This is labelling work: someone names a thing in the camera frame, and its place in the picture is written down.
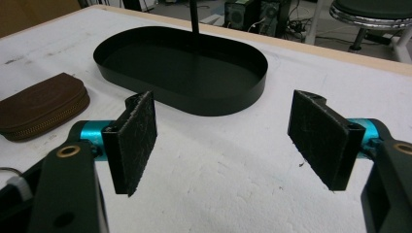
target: black machine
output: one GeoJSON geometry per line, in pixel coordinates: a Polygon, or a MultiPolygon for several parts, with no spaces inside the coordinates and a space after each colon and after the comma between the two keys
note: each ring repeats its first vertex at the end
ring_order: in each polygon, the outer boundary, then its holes
{"type": "Polygon", "coordinates": [[[79,121],[65,143],[0,190],[0,229],[109,232],[94,159],[107,156],[115,191],[132,195],[157,135],[151,92],[125,100],[117,120],[79,121]]]}
{"type": "Polygon", "coordinates": [[[224,26],[281,38],[287,27],[291,0],[228,0],[224,26]]]}
{"type": "Polygon", "coordinates": [[[296,90],[288,134],[330,190],[345,190],[357,156],[374,161],[361,194],[369,233],[412,229],[412,144],[377,119],[346,119],[320,95],[296,90]]]}

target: stool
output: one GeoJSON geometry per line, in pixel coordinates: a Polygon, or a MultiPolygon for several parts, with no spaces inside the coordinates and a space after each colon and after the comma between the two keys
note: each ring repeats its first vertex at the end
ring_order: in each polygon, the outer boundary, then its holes
{"type": "Polygon", "coordinates": [[[368,29],[401,30],[402,36],[392,40],[396,59],[412,64],[406,44],[412,37],[411,0],[334,0],[329,13],[335,19],[360,27],[350,52],[361,50],[361,41],[368,29]]]}

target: brown zipper pouch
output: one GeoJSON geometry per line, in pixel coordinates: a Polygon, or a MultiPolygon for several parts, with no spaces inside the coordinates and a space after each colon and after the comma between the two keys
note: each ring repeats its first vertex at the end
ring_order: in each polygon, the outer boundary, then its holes
{"type": "Polygon", "coordinates": [[[59,74],[0,101],[0,134],[10,141],[40,136],[81,113],[89,102],[82,81],[59,74]]]}

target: black oval tray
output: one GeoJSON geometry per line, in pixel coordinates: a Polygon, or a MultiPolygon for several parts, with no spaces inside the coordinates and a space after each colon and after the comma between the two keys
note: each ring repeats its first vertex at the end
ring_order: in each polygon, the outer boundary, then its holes
{"type": "Polygon", "coordinates": [[[149,26],[101,43],[94,60],[103,77],[199,116],[223,116],[263,93],[267,60],[257,49],[224,38],[149,26]]]}

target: white table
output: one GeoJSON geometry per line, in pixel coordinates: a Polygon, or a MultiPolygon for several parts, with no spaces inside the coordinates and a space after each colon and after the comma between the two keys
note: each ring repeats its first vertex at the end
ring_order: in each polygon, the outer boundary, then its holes
{"type": "MultiPolygon", "coordinates": [[[[0,165],[25,171],[76,121],[117,118],[133,92],[104,80],[92,54],[110,36],[146,25],[189,22],[92,7],[1,39],[0,99],[66,72],[84,81],[91,103],[35,140],[1,137],[0,165]]],[[[158,137],[136,193],[116,195],[108,164],[96,163],[111,231],[365,232],[360,196],[372,163],[357,160],[344,192],[328,191],[309,164],[299,166],[304,159],[287,135],[292,93],[320,94],[340,115],[378,118],[412,142],[412,66],[209,25],[200,31],[261,50],[265,91],[230,116],[192,116],[156,102],[158,137]]],[[[0,182],[9,176],[0,173],[0,182]]]]}

